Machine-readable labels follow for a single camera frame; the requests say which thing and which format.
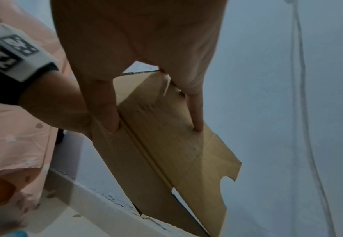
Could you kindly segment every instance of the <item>brown cardboard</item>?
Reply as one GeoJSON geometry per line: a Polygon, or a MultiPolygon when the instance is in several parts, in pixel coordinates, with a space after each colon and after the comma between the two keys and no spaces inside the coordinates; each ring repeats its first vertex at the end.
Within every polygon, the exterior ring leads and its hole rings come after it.
{"type": "Polygon", "coordinates": [[[192,130],[185,98],[161,73],[114,80],[122,128],[97,125],[94,146],[134,205],[145,215],[206,236],[171,194],[173,187],[212,237],[226,215],[220,180],[236,180],[241,163],[205,125],[192,130]]]}

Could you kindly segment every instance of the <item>cardboard piece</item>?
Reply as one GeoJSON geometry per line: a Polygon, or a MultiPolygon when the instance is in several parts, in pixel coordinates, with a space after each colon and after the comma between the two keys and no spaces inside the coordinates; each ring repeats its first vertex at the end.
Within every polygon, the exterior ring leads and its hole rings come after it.
{"type": "Polygon", "coordinates": [[[93,145],[134,205],[147,216],[197,236],[207,236],[171,194],[173,187],[209,235],[218,237],[226,216],[220,180],[236,180],[241,162],[205,125],[192,130],[185,98],[174,85],[166,94],[162,73],[114,80],[121,130],[110,135],[99,123],[93,145]]]}

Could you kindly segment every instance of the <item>pink cloth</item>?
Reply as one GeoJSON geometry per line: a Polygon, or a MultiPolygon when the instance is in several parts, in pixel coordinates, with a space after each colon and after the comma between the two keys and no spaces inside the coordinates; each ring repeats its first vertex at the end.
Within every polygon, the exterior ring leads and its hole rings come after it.
{"type": "MultiPolygon", "coordinates": [[[[58,59],[57,66],[62,73],[71,74],[56,34],[12,0],[0,0],[0,21],[24,31],[58,59]]],[[[36,207],[56,136],[57,128],[20,107],[0,104],[0,178],[16,187],[8,204],[0,206],[0,222],[19,222],[36,207]]]]}

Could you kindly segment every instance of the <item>cable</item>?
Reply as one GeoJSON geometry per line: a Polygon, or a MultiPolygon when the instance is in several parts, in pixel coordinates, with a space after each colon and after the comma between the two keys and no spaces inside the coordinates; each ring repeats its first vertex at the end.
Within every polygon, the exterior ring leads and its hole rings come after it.
{"type": "Polygon", "coordinates": [[[325,216],[325,221],[328,228],[329,237],[336,237],[336,231],[334,227],[334,222],[332,220],[332,215],[329,207],[329,203],[327,201],[326,193],[323,188],[317,167],[315,162],[315,157],[313,154],[312,144],[311,144],[311,136],[309,132],[309,122],[308,122],[308,109],[307,109],[307,100],[306,100],[306,89],[305,89],[305,78],[306,78],[306,66],[304,60],[304,48],[303,48],[303,38],[302,38],[302,29],[301,23],[299,18],[299,9],[298,9],[298,0],[293,2],[293,24],[296,23],[296,28],[298,32],[298,48],[299,48],[299,60],[300,60],[300,67],[301,67],[301,75],[300,75],[300,106],[301,106],[301,117],[302,117],[302,127],[303,127],[303,135],[304,135],[304,142],[307,151],[307,160],[309,164],[309,168],[311,169],[312,178],[318,190],[318,195],[320,197],[321,206],[323,209],[323,213],[325,216]]]}

